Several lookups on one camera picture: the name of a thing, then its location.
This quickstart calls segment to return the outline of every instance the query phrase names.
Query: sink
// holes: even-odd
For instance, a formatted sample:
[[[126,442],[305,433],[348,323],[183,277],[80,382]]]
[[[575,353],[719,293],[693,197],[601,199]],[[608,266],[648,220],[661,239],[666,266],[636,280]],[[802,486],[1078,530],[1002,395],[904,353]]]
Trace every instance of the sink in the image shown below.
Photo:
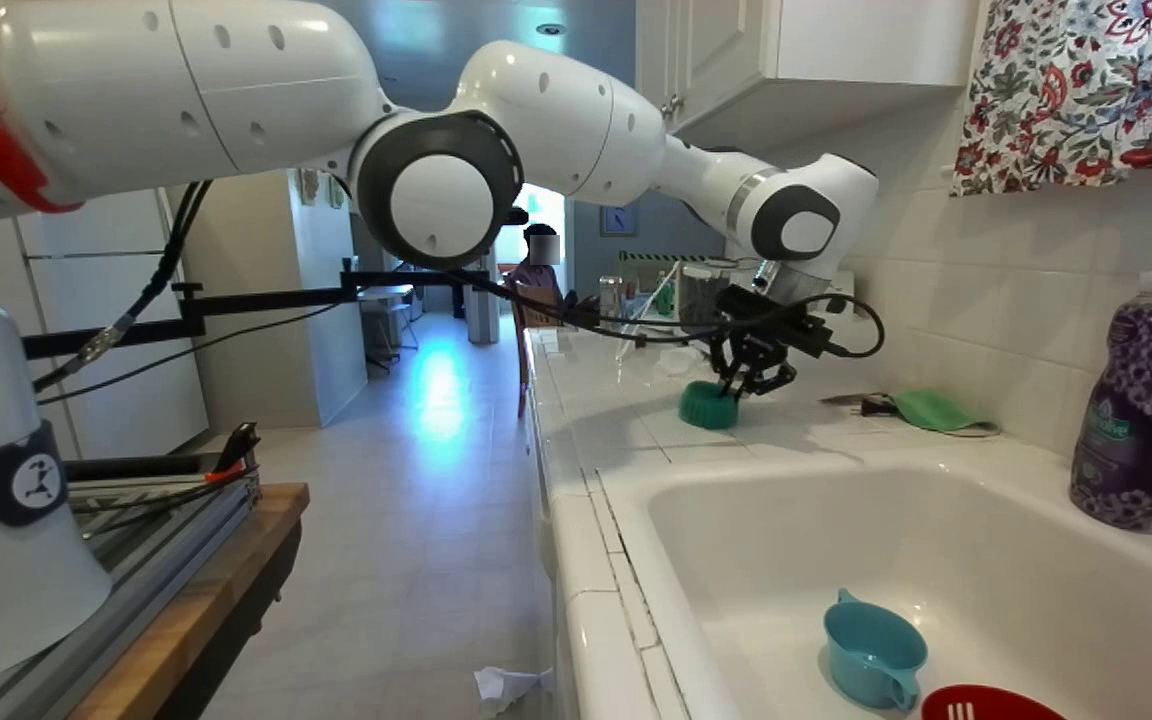
[[[1152,716],[1152,530],[1078,516],[1060,465],[987,441],[855,441],[775,465],[616,466],[605,491],[693,716],[875,716],[819,670],[841,586],[925,631],[925,695],[996,683],[1070,720]]]

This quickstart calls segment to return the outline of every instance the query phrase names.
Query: person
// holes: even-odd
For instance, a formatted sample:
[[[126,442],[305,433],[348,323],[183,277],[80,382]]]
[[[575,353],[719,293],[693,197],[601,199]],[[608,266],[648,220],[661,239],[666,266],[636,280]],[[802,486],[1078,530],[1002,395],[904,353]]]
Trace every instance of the person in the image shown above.
[[[505,277],[513,289],[541,305],[559,305],[559,277],[550,272],[550,249],[559,231],[550,222],[526,222],[524,229],[526,254]]]

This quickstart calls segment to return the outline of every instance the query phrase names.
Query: blue bowl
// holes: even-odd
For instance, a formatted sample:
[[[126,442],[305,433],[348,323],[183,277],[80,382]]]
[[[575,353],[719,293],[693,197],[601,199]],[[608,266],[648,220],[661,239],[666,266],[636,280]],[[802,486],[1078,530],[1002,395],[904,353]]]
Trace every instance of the blue bowl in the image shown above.
[[[850,592],[822,612],[822,670],[865,706],[913,706],[915,670],[929,659],[925,636],[896,612],[865,605]]]

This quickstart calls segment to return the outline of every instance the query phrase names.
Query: floor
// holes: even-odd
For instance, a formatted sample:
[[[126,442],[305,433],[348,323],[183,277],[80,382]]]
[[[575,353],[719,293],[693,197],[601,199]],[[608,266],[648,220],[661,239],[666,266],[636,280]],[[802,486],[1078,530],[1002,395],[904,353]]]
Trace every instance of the floor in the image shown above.
[[[544,716],[544,692],[494,713],[471,675],[550,663],[509,327],[477,348],[461,318],[419,315],[339,423],[258,435],[258,474],[305,479],[310,508],[208,720]]]

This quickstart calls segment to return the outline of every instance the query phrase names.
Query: wooden shelf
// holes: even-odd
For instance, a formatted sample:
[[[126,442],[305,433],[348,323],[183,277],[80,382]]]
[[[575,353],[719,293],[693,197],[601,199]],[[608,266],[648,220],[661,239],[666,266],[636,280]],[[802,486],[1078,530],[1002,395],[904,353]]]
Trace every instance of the wooden shelf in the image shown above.
[[[224,628],[235,606],[257,598],[257,615],[270,605],[258,575],[298,538],[305,483],[262,483],[250,513],[224,546],[193,575],[180,597],[143,628],[143,636],[102,670],[80,698],[77,720],[161,716],[199,675],[214,675],[214,645],[230,645]]]

